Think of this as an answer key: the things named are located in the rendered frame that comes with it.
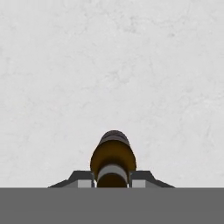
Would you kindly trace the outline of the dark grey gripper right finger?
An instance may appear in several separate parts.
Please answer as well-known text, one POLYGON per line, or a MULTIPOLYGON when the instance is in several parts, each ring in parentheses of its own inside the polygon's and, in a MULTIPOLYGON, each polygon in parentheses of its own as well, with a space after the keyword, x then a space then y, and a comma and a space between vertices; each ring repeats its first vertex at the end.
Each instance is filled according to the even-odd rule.
POLYGON ((173 188, 161 180, 155 179, 150 171, 131 171, 129 173, 130 188, 173 188))

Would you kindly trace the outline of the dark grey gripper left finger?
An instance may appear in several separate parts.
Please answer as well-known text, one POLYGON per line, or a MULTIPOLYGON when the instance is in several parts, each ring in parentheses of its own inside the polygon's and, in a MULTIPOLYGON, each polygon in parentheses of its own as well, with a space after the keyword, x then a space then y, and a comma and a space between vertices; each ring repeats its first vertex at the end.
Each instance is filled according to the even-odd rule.
POLYGON ((73 171, 68 179, 62 180, 51 188, 94 188, 95 175, 91 171, 73 171))

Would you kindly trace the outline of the brown glass bottle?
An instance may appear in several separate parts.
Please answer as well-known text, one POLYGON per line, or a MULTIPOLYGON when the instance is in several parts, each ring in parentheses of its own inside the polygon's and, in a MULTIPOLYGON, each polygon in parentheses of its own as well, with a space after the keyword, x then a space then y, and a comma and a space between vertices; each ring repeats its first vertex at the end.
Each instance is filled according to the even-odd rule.
POLYGON ((136 168, 129 139, 119 130, 106 132, 90 159, 90 170, 98 188, 127 188, 130 172, 136 168))

